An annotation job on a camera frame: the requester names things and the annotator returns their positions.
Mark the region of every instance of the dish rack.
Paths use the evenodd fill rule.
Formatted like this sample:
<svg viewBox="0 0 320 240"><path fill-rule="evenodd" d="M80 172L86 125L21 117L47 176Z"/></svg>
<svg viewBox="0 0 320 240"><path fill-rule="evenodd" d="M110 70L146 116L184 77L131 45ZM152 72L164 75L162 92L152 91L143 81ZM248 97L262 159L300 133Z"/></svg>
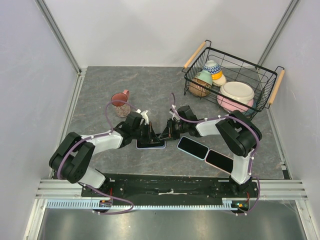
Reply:
<svg viewBox="0 0 320 240"><path fill-rule="evenodd" d="M193 64L188 68L193 59L199 54L199 52L207 43L209 43L209 46L207 46L201 52ZM226 77L227 82L242 82L248 84L253 89L254 103L252 106L222 95L220 93L219 86L212 85L211 88L208 88L194 81L194 76L203 70L203 66L208 60L214 60L220 65L222 73ZM279 77L277 74L278 68L282 69ZM194 85L198 85L199 87L202 87L200 89L203 91L203 94L197 96L198 98L206 99L220 106L221 104L217 102L217 96L220 95L223 97L222 101L226 100L228 102L227 104L234 103L237 107L239 107L239 105L243 106L241 109L245 111L242 113L249 119L253 119L257 113L261 112L264 108L268 109L273 104L280 83L285 74L285 69L282 66L278 66L275 71L272 71L229 53L214 49L211 47L211 41L206 40L198 47L198 49L186 62L182 72L185 73L184 95L186 95L187 91L190 91L191 88L194 88Z"/></svg>

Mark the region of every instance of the wall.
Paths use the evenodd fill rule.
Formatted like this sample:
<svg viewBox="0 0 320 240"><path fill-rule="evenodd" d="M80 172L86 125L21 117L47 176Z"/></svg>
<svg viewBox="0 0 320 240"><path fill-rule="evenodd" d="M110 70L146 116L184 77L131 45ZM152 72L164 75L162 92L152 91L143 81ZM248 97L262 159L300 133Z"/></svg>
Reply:
<svg viewBox="0 0 320 240"><path fill-rule="evenodd" d="M265 66L286 72L272 112L293 176L320 224L320 1L300 1Z"/></svg>
<svg viewBox="0 0 320 240"><path fill-rule="evenodd" d="M33 0L0 9L0 238L21 240L76 73Z"/></svg>
<svg viewBox="0 0 320 240"><path fill-rule="evenodd" d="M290 0L46 0L87 66L183 66L198 46L258 62Z"/></svg>

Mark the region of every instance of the smartphone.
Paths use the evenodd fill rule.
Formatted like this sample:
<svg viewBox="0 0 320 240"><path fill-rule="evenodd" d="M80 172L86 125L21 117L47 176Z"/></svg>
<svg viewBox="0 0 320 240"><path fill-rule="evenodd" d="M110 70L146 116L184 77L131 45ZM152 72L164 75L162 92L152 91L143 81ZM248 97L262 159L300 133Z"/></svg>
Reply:
<svg viewBox="0 0 320 240"><path fill-rule="evenodd" d="M234 160L232 158L211 149L209 150L204 162L227 174L231 174L234 168Z"/></svg>
<svg viewBox="0 0 320 240"><path fill-rule="evenodd" d="M136 141L136 148L137 149L165 149L166 148L166 141L161 140L159 143L141 143L140 141Z"/></svg>
<svg viewBox="0 0 320 240"><path fill-rule="evenodd" d="M181 151L194 156L197 159L205 160L209 148L197 141L183 136L177 146Z"/></svg>

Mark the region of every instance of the red mug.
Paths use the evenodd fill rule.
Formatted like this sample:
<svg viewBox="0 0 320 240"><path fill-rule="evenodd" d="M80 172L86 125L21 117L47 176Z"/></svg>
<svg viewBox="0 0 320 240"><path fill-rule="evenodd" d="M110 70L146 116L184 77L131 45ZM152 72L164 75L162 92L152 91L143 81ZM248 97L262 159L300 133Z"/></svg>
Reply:
<svg viewBox="0 0 320 240"><path fill-rule="evenodd" d="M124 90L123 92L116 93L115 95L112 96L111 101L124 101L128 102L130 92L129 90ZM131 109L128 104L125 104L123 102L113 102L112 105L115 108L115 113L118 117L120 118L125 118L126 116L129 115Z"/></svg>

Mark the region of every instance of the pink bowl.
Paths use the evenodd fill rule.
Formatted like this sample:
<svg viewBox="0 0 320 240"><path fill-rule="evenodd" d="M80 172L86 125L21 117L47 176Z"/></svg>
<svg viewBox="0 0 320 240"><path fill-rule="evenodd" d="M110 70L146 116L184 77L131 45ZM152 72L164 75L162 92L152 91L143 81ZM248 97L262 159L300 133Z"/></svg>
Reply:
<svg viewBox="0 0 320 240"><path fill-rule="evenodd" d="M249 108L246 106L242 106L239 103L229 100L226 97L218 95L216 97L218 104L223 107L227 112L232 112L234 110L239 110L240 112L246 112ZM254 105L254 99L252 98L246 105L252 107Z"/></svg>

